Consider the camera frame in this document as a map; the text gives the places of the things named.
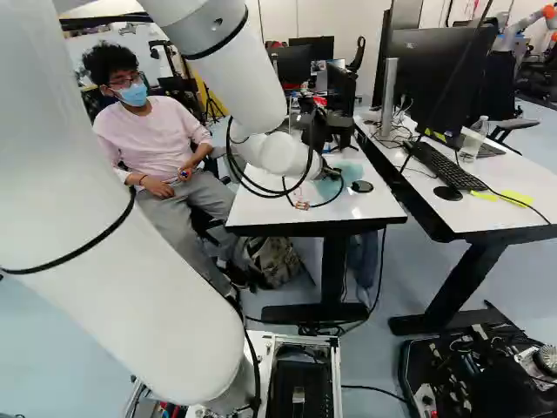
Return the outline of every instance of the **curly black hair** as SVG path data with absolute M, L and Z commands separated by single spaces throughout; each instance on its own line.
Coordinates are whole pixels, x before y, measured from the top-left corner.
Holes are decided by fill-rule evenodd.
M 83 54 L 85 69 L 96 85 L 108 84 L 111 73 L 121 70 L 137 70 L 138 58 L 122 45 L 102 41 Z

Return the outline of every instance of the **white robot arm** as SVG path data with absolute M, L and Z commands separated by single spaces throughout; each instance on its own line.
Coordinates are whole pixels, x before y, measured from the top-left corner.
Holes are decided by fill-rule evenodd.
M 250 163 L 299 176 L 305 145 L 265 135 L 286 115 L 241 0 L 142 0 L 237 122 Z M 253 393 L 240 319 L 136 208 L 97 146 L 51 2 L 0 3 L 0 270 L 63 309 L 154 393 L 230 412 Z M 320 156 L 311 179 L 321 169 Z
M 139 3 L 230 110 L 232 141 L 242 157 L 274 174 L 302 174 L 306 146 L 284 132 L 265 134 L 284 120 L 286 101 L 261 39 L 246 25 L 244 0 Z M 307 178 L 320 174 L 321 163 L 313 153 Z

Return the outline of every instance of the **table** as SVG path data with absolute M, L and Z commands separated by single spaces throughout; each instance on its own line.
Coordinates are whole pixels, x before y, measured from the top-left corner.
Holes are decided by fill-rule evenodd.
M 294 137 L 301 137 L 295 132 Z M 379 230 L 389 224 L 404 223 L 407 215 L 391 194 L 389 187 L 375 171 L 364 153 L 345 148 L 342 152 L 324 154 L 331 166 L 352 162 L 363 167 L 363 179 L 374 190 L 360 194 L 349 186 L 328 205 L 302 211 L 293 208 L 286 198 L 263 199 L 240 186 L 228 220 L 227 230 L 240 236 L 325 237 L 323 244 L 321 303 L 265 307 L 262 319 L 280 323 L 299 324 L 301 321 L 363 320 L 366 308 L 361 304 L 340 303 L 345 275 L 346 250 L 351 235 Z M 245 173 L 258 184 L 282 190 L 281 177 L 248 165 Z M 287 179 L 286 186 L 296 183 Z M 301 185 L 304 200 L 313 204 L 324 199 L 311 181 Z
M 406 159 L 406 153 L 400 148 L 387 149 L 371 138 L 375 131 L 373 126 L 364 123 L 359 116 L 354 119 L 358 142 L 366 156 L 429 237 L 438 242 L 463 239 L 471 244 L 426 311 L 391 318 L 389 327 L 392 332 L 396 335 L 422 334 L 474 323 L 504 321 L 494 309 L 460 309 L 508 246 L 557 237 L 557 196 L 553 192 L 557 190 L 557 176 L 488 139 L 488 144 L 507 151 L 507 154 L 478 159 L 472 164 L 464 164 L 463 168 L 497 192 L 512 190 L 534 198 L 533 206 L 552 225 L 530 209 L 501 199 L 493 202 L 464 193 L 461 201 L 450 202 L 433 193 L 434 187 L 443 185 L 441 180 L 411 171 L 429 172 L 416 159 L 411 159 L 400 175 L 399 167 Z M 412 131 L 415 128 L 410 118 L 405 118 L 403 124 Z M 430 138 L 422 140 L 455 159 L 454 150 Z

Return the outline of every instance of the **gray pants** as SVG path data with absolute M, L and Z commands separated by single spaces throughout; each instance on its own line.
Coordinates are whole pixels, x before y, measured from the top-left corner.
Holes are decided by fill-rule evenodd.
M 144 214 L 174 249 L 221 294 L 226 295 L 230 282 L 205 253 L 203 244 L 191 227 L 190 206 L 196 206 L 215 219 L 226 220 L 232 208 L 234 193 L 210 172 L 195 171 L 188 181 L 175 181 L 170 186 L 175 196 L 160 199 L 149 191 L 138 193 L 137 202 Z M 227 233 L 219 238 L 219 258 L 230 260 L 238 237 Z

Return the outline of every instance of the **face mask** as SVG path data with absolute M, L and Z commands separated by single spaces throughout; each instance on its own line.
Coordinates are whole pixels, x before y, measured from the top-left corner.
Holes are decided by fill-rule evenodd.
M 117 90 L 117 92 L 127 105 L 141 107 L 147 102 L 147 86 L 143 82 L 132 84 L 127 89 Z

